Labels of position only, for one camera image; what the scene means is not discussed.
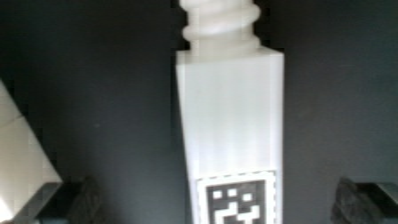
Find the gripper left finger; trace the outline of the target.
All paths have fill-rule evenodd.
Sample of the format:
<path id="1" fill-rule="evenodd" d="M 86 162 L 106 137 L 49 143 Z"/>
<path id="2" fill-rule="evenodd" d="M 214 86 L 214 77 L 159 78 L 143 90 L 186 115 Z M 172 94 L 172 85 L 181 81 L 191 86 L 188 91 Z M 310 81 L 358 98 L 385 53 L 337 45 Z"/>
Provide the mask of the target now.
<path id="1" fill-rule="evenodd" d="M 46 183 L 10 224 L 106 224 L 102 197 L 95 180 Z"/>

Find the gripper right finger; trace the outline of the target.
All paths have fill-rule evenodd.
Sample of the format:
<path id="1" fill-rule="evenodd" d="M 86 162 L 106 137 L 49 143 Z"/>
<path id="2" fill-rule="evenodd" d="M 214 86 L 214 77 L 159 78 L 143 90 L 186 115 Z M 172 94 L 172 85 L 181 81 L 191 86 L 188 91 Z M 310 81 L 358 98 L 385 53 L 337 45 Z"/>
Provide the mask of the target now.
<path id="1" fill-rule="evenodd" d="M 332 224 L 398 224 L 398 185 L 339 179 Z"/>

